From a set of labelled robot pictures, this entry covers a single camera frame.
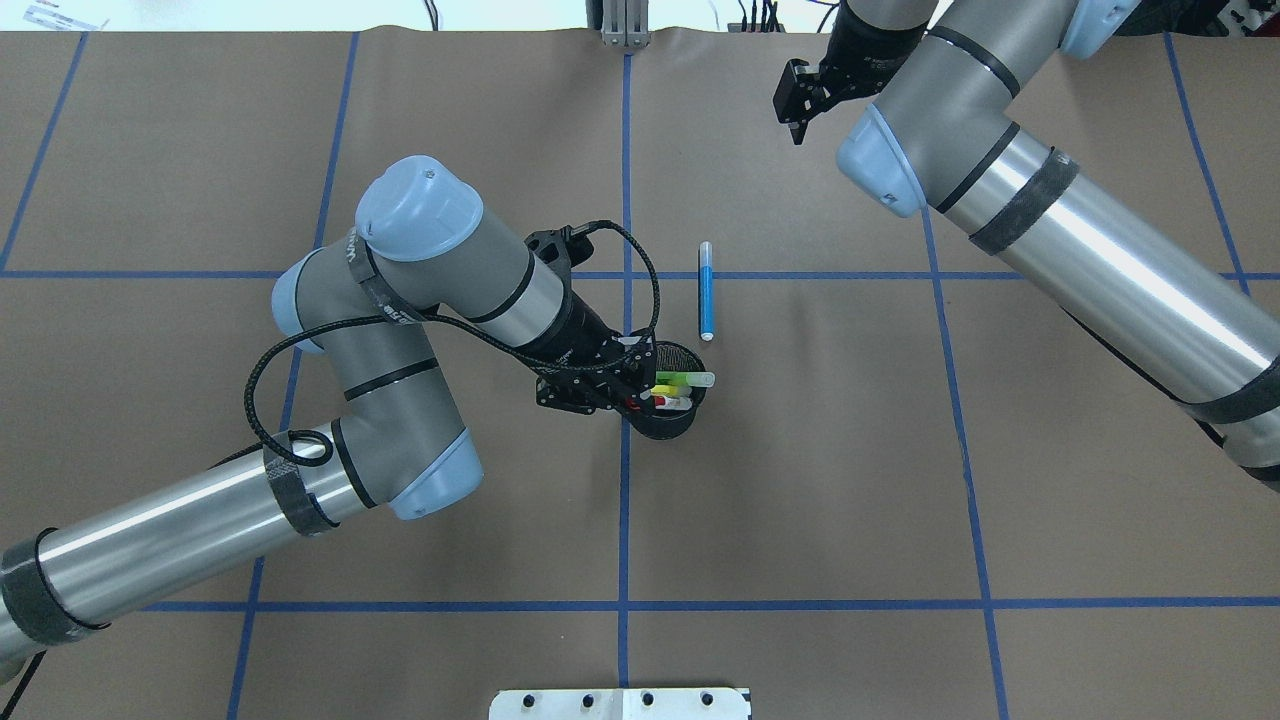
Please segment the wire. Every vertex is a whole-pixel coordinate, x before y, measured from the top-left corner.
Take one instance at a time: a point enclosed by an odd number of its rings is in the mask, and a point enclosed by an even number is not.
[[[818,32],[822,32],[822,28],[823,28],[823,26],[826,26],[826,24],[827,24],[827,18],[829,18],[829,17],[831,17],[831,14],[832,14],[832,13],[835,13],[837,8],[840,8],[840,5],[832,5],[831,8],[828,8],[828,9],[827,9],[827,14],[826,14],[826,15],[823,15],[823,17],[822,17],[822,22],[820,22],[820,23],[818,23]]]
[[[36,675],[36,669],[45,660],[45,652],[40,651],[31,659],[31,664],[27,665],[27,671],[22,674],[22,679],[18,680],[18,687],[13,689],[13,694],[9,696],[9,703],[4,706],[4,711],[0,712],[0,720],[9,720],[13,716],[13,711],[18,707],[18,701],[22,700],[22,693],[27,692],[27,685],[31,684],[31,679]]]
[[[644,251],[644,247],[640,247],[640,243],[636,241],[635,236],[632,236],[625,227],[612,220],[593,220],[590,223],[586,223],[585,225],[573,228],[572,232],[575,236],[579,236],[579,234],[591,234],[593,232],[600,229],[611,229],[621,234],[623,240],[626,240],[627,243],[636,251],[636,254],[640,255],[640,260],[644,263],[645,270],[649,273],[649,284],[653,287],[653,313],[649,316],[649,324],[641,328],[640,332],[636,334],[640,338],[652,338],[658,328],[658,310],[662,307],[662,297],[658,290],[658,270],[654,269],[653,260],[649,259],[649,254]],[[467,334],[506,352],[507,355],[511,355],[512,357],[520,360],[521,363],[524,363],[525,365],[527,365],[530,369],[532,369],[535,373],[539,374],[549,372],[594,373],[599,370],[608,370],[611,368],[621,365],[627,359],[627,354],[622,354],[614,360],[609,360],[607,363],[598,363],[595,365],[566,365],[563,363],[556,363],[553,360],[543,360],[540,357],[526,355],[516,350],[515,347],[502,342],[500,340],[493,337],[492,334],[463,323],[462,320],[457,320],[447,315],[440,315],[439,313],[434,311],[429,313],[420,310],[420,313],[422,314],[425,322],[443,323],[445,325],[452,325],[454,328],[458,328],[466,332]],[[294,345],[302,342],[303,340],[311,340],[314,337],[330,333],[334,331],[357,328],[362,325],[374,325],[387,322],[389,320],[387,319],[385,315],[348,318],[346,320],[337,320],[334,323],[325,323],[323,325],[317,325],[315,328],[311,328],[310,331],[303,331],[301,333],[289,336],[282,340],[280,342],[273,345],[266,352],[262,354],[261,357],[259,357],[257,363],[253,365],[253,369],[248,374],[248,379],[244,382],[244,419],[248,420],[250,429],[253,430],[253,434],[257,436],[257,439],[261,441],[261,443],[250,446],[227,457],[225,460],[219,462],[219,465],[221,465],[223,462],[229,462],[232,460],[236,460],[237,457],[243,457],[261,447],[271,450],[271,452],[275,452],[276,455],[284,457],[285,460],[293,462],[294,465],[302,465],[306,468],[319,468],[320,465],[324,465],[329,460],[332,460],[333,441],[330,441],[328,436],[325,436],[324,433],[317,433],[315,430],[289,430],[287,436],[289,441],[310,439],[324,447],[324,452],[321,452],[319,457],[303,457],[301,455],[294,454],[292,448],[284,447],[274,437],[271,437],[271,433],[266,432],[266,428],[262,427],[261,419],[257,416],[257,404],[255,401],[255,395],[257,393],[257,384],[262,379],[262,373],[266,370],[266,366],[271,363],[273,359],[275,359],[275,356],[293,347]]]
[[[440,10],[435,8],[435,0],[422,0],[426,5],[426,14],[431,17],[431,29],[435,32],[440,31]]]

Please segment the green marker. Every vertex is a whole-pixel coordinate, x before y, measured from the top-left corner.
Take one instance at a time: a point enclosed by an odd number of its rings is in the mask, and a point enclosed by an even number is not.
[[[712,387],[716,384],[716,373],[673,373],[658,370],[658,382],[669,386]]]

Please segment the metal bracket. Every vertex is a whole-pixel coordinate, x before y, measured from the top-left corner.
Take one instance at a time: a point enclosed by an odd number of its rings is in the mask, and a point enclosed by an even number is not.
[[[739,688],[503,691],[489,720],[750,720],[751,691]]]
[[[649,0],[604,0],[600,40],[627,50],[649,45]]]

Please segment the blue joint cap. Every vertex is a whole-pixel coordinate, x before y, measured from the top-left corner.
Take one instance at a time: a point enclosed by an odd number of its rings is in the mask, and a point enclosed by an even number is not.
[[[836,152],[836,165],[854,184],[899,218],[925,206],[924,188],[897,137],[876,105],[869,105]]]
[[[484,469],[471,442],[471,430],[463,429],[431,466],[388,505],[401,520],[417,520],[471,495],[481,479]]]
[[[302,332],[302,320],[298,318],[298,275],[302,274],[302,265],[306,265],[316,252],[320,250],[307,252],[292,268],[284,270],[271,288],[271,316],[275,318],[275,327],[280,328],[285,337]],[[310,340],[300,342],[298,348],[312,355],[324,354],[324,348]]]
[[[1138,4],[1139,0],[1080,0],[1062,36],[1062,53],[1080,60],[1089,58],[1115,35]]]
[[[387,168],[356,206],[356,232],[374,252],[413,263],[443,255],[471,236],[484,201],[439,160],[411,155]]]

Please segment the black mesh cup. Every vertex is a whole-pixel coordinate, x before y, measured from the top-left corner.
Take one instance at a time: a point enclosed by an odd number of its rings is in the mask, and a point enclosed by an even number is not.
[[[707,365],[703,365],[703,359],[684,345],[659,340],[654,346],[658,348],[658,370],[672,373],[701,373],[707,370]],[[657,413],[652,416],[631,414],[628,420],[631,420],[631,427],[646,438],[672,439],[694,424],[694,415],[698,413],[698,406],[701,405],[705,396],[707,388],[695,387],[689,395],[689,400],[694,404],[689,410],[682,413]]]

